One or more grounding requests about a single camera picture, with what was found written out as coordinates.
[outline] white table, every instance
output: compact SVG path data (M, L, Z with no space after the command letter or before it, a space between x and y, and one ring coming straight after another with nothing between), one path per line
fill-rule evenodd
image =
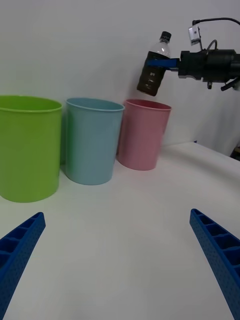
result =
M116 161L103 185L61 172L45 200L0 198L0 238L36 212L46 220L4 320L232 320L192 208L240 238L240 162L184 143L152 171Z

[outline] cable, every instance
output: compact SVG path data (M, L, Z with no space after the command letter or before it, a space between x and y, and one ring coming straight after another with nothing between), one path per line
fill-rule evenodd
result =
M215 39L215 40L212 40L212 42L210 43L210 45L209 45L209 46L207 47L207 49L206 49L206 55L209 54L209 50L210 50L210 48L211 48L211 46L212 46L213 44L215 44L215 50L217 49L217 46L218 46L217 40L216 40L216 39Z
M235 22L236 24L240 25L240 21L233 19L233 18L211 18L211 19L202 19L202 20L193 20L192 21L192 25L197 25L200 22L207 22L207 21L218 21L218 20L228 20L228 21L232 21Z
M224 86L221 86L221 91L228 90L231 87L234 87L240 81L240 76L236 79L232 80L231 82L226 83Z

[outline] bottle label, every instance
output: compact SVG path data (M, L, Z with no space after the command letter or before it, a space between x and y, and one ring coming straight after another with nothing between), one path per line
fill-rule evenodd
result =
M137 85L137 90L148 95L155 96L163 80L166 69L157 66L149 66L150 60L165 60L169 57L156 52L149 51L146 57L141 76Z

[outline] robotic arm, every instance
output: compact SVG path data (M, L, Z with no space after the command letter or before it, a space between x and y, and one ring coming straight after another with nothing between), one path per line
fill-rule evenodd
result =
M221 87L222 91L234 87L240 81L240 54L231 49L217 49L217 40L213 40L207 49L202 47L200 29L197 25L217 20L230 20L240 25L239 21L232 18L194 20L188 31L191 45L200 44L199 52L182 51L180 59L150 60L148 65L177 71L179 78L202 79L203 82L207 82L208 89L212 88L213 83L225 83Z

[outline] blue plastic gripper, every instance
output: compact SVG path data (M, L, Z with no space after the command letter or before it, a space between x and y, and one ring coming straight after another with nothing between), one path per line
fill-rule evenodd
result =
M44 214L39 212L0 240L0 320L45 226Z
M197 209L190 225L235 320L240 320L240 240Z

